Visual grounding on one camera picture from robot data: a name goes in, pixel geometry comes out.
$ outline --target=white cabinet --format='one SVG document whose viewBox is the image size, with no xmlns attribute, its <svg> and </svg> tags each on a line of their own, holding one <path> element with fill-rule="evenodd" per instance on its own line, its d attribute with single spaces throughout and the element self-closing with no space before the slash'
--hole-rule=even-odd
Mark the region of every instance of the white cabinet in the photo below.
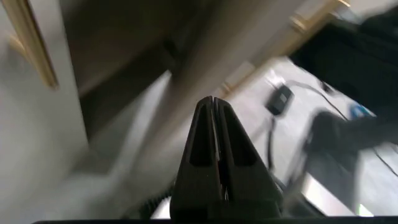
<svg viewBox="0 0 398 224">
<path fill-rule="evenodd" d="M 88 150 L 58 1 L 31 1 L 59 87 L 10 48 L 0 4 L 0 217 L 56 184 Z"/>
</svg>

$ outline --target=black cable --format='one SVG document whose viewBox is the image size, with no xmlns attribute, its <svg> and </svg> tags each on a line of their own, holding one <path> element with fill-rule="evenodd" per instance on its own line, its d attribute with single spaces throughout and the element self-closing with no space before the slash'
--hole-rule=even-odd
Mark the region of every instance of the black cable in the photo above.
<svg viewBox="0 0 398 224">
<path fill-rule="evenodd" d="M 384 159 L 379 155 L 379 153 L 377 152 L 377 150 L 375 148 L 373 148 L 373 151 L 375 153 L 375 155 L 381 160 L 381 162 L 396 176 L 398 177 L 398 174 L 393 170 L 393 168 L 386 162 L 384 161 Z"/>
<path fill-rule="evenodd" d="M 271 118 L 271 126 L 268 131 L 268 138 L 267 138 L 267 161 L 268 161 L 268 170 L 270 172 L 274 171 L 274 161 L 273 161 L 273 156 L 272 156 L 272 138 L 274 135 L 274 130 L 275 130 L 275 125 L 276 125 L 276 119 L 275 117 Z"/>
<path fill-rule="evenodd" d="M 308 85 L 308 84 L 300 83 L 300 82 L 296 82 L 296 81 L 292 81 L 292 80 L 289 80 L 288 82 L 286 82 L 285 85 L 286 85 L 286 86 L 297 86 L 297 87 L 301 87 L 301 88 L 304 88 L 304 89 L 308 89 L 308 90 L 313 91 L 314 93 L 316 93 L 316 94 L 322 96 L 322 98 L 325 99 L 326 102 L 328 102 L 328 104 L 329 104 L 333 109 L 335 109 L 335 110 L 337 111 L 337 113 L 339 113 L 340 116 L 341 116 L 342 118 L 344 118 L 346 121 L 348 120 L 347 117 L 346 117 L 346 116 L 345 116 L 333 103 L 331 103 L 331 102 L 329 101 L 329 99 L 328 99 L 324 94 L 322 94 L 322 93 L 321 93 L 319 90 L 317 90 L 316 88 L 314 88 L 314 87 L 312 87 L 312 86 L 310 86 L 310 85 Z"/>
</svg>

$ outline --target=clip jaw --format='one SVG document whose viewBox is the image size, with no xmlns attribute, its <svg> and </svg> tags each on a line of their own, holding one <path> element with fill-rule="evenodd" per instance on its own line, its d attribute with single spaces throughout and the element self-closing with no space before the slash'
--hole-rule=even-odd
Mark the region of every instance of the clip jaw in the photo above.
<svg viewBox="0 0 398 224">
<path fill-rule="evenodd" d="M 282 196 L 231 105 L 199 101 L 178 171 L 176 221 L 280 217 Z"/>
</svg>

